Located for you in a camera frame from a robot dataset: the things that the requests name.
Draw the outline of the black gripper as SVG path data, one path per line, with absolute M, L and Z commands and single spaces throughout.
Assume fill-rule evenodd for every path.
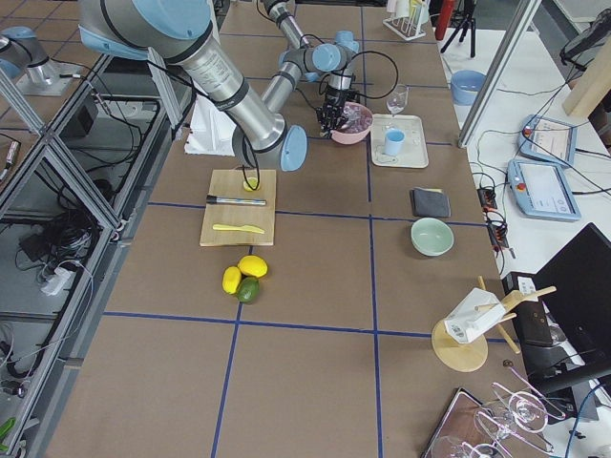
M 339 90 L 330 86 L 326 88 L 323 104 L 315 108 L 322 132 L 339 130 L 348 121 L 348 117 L 344 115 L 344 108 L 348 101 L 358 101 L 358 94 L 355 90 Z

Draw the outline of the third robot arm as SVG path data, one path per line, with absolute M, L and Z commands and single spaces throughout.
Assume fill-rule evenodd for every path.
M 1 70 L 25 95 L 61 96 L 69 85 L 62 74 L 72 74 L 69 64 L 49 57 L 34 31 L 15 26 L 1 31 Z

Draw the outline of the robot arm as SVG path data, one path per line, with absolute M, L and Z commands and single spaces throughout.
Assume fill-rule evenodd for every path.
M 354 101 L 356 91 L 351 88 L 354 81 L 353 59 L 360 51 L 351 31 L 338 31 L 332 43 L 312 45 L 308 35 L 300 29 L 286 1 L 263 1 L 268 18 L 273 21 L 287 39 L 290 50 L 281 62 L 291 62 L 300 69 L 302 76 L 327 74 L 324 102 L 315 109 L 321 135 L 330 136 L 347 122 L 344 107 Z
M 83 44 L 100 53 L 145 60 L 155 50 L 178 65 L 216 108 L 234 121 L 234 151 L 242 163 L 284 172 L 306 159 L 305 130 L 289 125 L 262 99 L 213 36 L 205 1 L 80 1 Z

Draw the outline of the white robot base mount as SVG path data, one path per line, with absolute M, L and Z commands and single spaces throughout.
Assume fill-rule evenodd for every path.
M 184 145 L 187 155 L 234 156 L 236 124 L 203 95 L 197 95 Z

